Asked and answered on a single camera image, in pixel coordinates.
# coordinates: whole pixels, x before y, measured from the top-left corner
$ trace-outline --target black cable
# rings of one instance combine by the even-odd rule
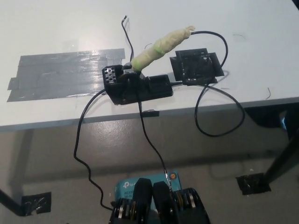
[[[174,83],[171,83],[171,86],[175,86],[175,85],[182,85],[183,82],[182,81],[178,81],[178,82],[174,82]],[[220,90],[218,88],[215,88],[213,86],[208,86],[207,87],[208,89],[211,89],[211,90],[214,90],[216,92],[219,92],[225,96],[227,96],[228,98],[230,98],[231,100],[233,100],[235,102],[235,104],[237,105],[237,107],[242,111],[242,118],[241,118],[241,121],[240,123],[235,127],[235,129],[239,128],[244,120],[245,120],[245,116],[246,116],[246,112],[245,112],[245,109],[242,107],[242,105],[238,102],[238,100],[236,100],[232,95],[228,94],[227,92],[223,91],[223,90]]]
[[[210,34],[210,35],[217,36],[217,37],[219,37],[219,38],[221,38],[223,40],[224,45],[225,45],[225,56],[224,56],[224,59],[223,59],[221,65],[220,65],[220,70],[221,70],[222,67],[223,67],[223,65],[224,65],[224,63],[225,63],[225,61],[226,61],[226,59],[227,59],[227,57],[228,57],[228,44],[227,44],[226,40],[224,39],[224,37],[221,36],[218,33],[211,32],[211,31],[195,31],[195,32],[191,32],[191,35],[195,35],[195,34]],[[237,128],[239,128],[243,124],[244,119],[245,119],[245,111],[244,111],[243,107],[241,106],[241,104],[235,98],[233,98],[231,95],[229,95],[225,91],[222,91],[222,90],[219,90],[217,88],[209,86],[209,84],[211,84],[211,82],[212,82],[213,79],[214,78],[211,78],[211,80],[208,81],[206,85],[204,85],[204,88],[202,89],[202,91],[201,91],[201,93],[200,93],[200,95],[199,95],[199,97],[197,99],[197,102],[196,102],[196,105],[195,105],[195,110],[194,110],[194,119],[195,119],[196,127],[199,129],[199,131],[201,133],[203,133],[204,135],[209,136],[209,137],[221,137],[221,136],[224,136],[226,134],[232,133],[233,131],[235,131]],[[210,88],[210,89],[216,90],[218,92],[221,92],[222,94],[224,94],[227,97],[231,98],[238,105],[238,107],[242,108],[243,117],[242,117],[240,123],[237,126],[235,126],[234,128],[230,129],[229,131],[226,131],[226,132],[221,133],[221,134],[209,134],[209,133],[205,132],[204,130],[202,130],[202,128],[199,126],[199,123],[198,123],[197,114],[198,114],[199,102],[202,99],[202,97],[203,97],[203,95],[204,95],[204,93],[205,93],[205,91],[206,91],[207,88]]]
[[[127,33],[127,31],[126,31],[126,28],[125,28],[125,26],[123,25],[123,23],[124,23],[124,21],[125,21],[126,19],[127,19],[127,16],[125,16],[125,17],[123,18],[123,20],[121,21],[121,26],[122,26],[123,31],[125,32],[127,41],[129,42],[129,45],[130,45],[130,47],[131,47],[131,56],[130,56],[130,61],[131,61],[131,60],[133,59],[133,57],[134,57],[134,49],[133,49],[133,46],[132,46],[132,44],[131,44],[130,38],[129,38],[129,36],[128,36],[128,33]]]
[[[79,119],[78,129],[77,129],[76,144],[75,144],[75,148],[74,148],[74,158],[75,158],[75,160],[77,160],[78,162],[82,163],[82,164],[87,168],[87,170],[88,170],[88,180],[89,180],[95,187],[97,187],[97,188],[100,190],[100,192],[101,192],[101,199],[100,199],[100,204],[101,204],[101,206],[102,206],[103,208],[105,208],[105,209],[113,210],[112,208],[109,208],[109,207],[107,207],[107,206],[105,206],[105,205],[103,204],[103,196],[104,196],[103,189],[102,189],[99,185],[97,185],[96,182],[94,182],[94,181],[91,179],[91,177],[92,177],[92,171],[91,171],[89,165],[88,165],[86,162],[84,162],[83,160],[81,160],[81,159],[79,159],[79,158],[77,157],[77,149],[78,149],[78,144],[79,144],[80,130],[81,130],[81,125],[82,125],[82,122],[83,122],[83,118],[84,118],[84,116],[85,116],[85,114],[86,114],[86,112],[87,112],[89,106],[92,104],[92,102],[93,102],[99,95],[101,95],[103,92],[105,92],[105,89],[103,89],[103,90],[101,90],[100,92],[98,92],[97,94],[95,94],[95,95],[91,98],[91,100],[89,100],[89,102],[87,103],[87,105],[85,106],[85,108],[84,108],[84,110],[83,110],[83,112],[82,112],[82,114],[81,114],[81,117],[80,117],[80,119]]]
[[[123,26],[123,22],[125,21],[126,18],[127,18],[127,16],[125,16],[125,18],[123,18],[123,20],[121,22],[121,25],[122,25],[122,28],[123,28],[123,30],[125,32],[127,41],[129,42],[129,44],[131,46],[131,57],[130,57],[130,61],[131,61],[133,59],[133,57],[134,57],[134,50],[133,50],[133,46],[131,44],[130,38],[129,38],[128,34],[127,34],[127,31],[126,31],[125,27]],[[138,94],[138,89],[139,89],[138,86],[139,86],[139,77],[138,77],[138,81],[137,81],[137,85],[136,85],[136,97],[137,97],[137,102],[138,102],[138,108],[139,108],[139,114],[140,114],[140,120],[141,120],[141,124],[142,124],[143,133],[144,133],[144,136],[145,136],[146,140],[150,144],[150,146],[154,149],[154,151],[156,152],[156,154],[159,156],[159,159],[160,159],[160,161],[162,163],[162,166],[163,166],[163,169],[164,169],[165,176],[168,176],[167,169],[166,169],[166,166],[165,166],[165,163],[164,163],[164,160],[163,160],[162,156],[160,155],[160,153],[156,149],[156,147],[153,145],[153,143],[150,141],[150,139],[148,137],[148,134],[146,133],[145,125],[144,125],[144,120],[143,120],[143,114],[142,114],[142,102],[141,102],[141,100],[139,98],[139,94]],[[169,182],[168,178],[167,178],[167,182],[168,182],[168,185],[170,186],[170,190],[172,190],[171,189],[171,183]]]
[[[139,99],[139,96],[138,96],[138,93],[136,93],[137,95],[137,101],[138,101],[138,108],[139,108],[139,114],[140,114],[140,120],[141,120],[141,124],[142,124],[142,129],[143,129],[143,133],[144,133],[144,136],[146,138],[146,140],[148,141],[148,143],[150,144],[150,146],[155,150],[156,154],[159,156],[159,159],[162,163],[162,167],[164,169],[164,173],[166,176],[168,176],[167,174],[167,169],[166,169],[166,166],[165,166],[165,163],[164,163],[164,160],[162,158],[162,156],[160,155],[159,151],[156,149],[156,147],[153,145],[153,143],[150,141],[147,133],[146,133],[146,130],[145,130],[145,126],[144,126],[144,121],[143,121],[143,114],[142,114],[142,103]]]

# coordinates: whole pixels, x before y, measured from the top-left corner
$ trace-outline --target black mount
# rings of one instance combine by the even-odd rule
[[[174,77],[184,85],[213,84],[215,77],[224,76],[216,53],[208,53],[206,48],[179,50],[176,55],[170,58]]]
[[[173,95],[168,75],[144,77],[141,72],[133,71],[129,65],[107,66],[102,72],[106,93],[116,105]]]

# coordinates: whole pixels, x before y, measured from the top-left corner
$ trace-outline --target gray floor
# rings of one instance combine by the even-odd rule
[[[199,119],[215,133],[233,126],[238,117],[238,112],[227,111]],[[148,118],[145,125],[168,169],[178,171],[183,188],[199,192],[213,224],[298,223],[296,163],[265,194],[242,196],[235,180],[268,168],[287,143],[282,130],[257,127],[248,117],[238,131],[218,139],[201,135],[192,115]],[[119,180],[162,171],[139,120],[86,124],[81,132],[78,156],[92,167],[107,205]],[[100,207],[100,192],[72,157],[75,134],[74,126],[0,133],[0,188],[16,200],[52,192],[51,213],[16,217],[0,205],[0,223],[108,223],[111,212]]]

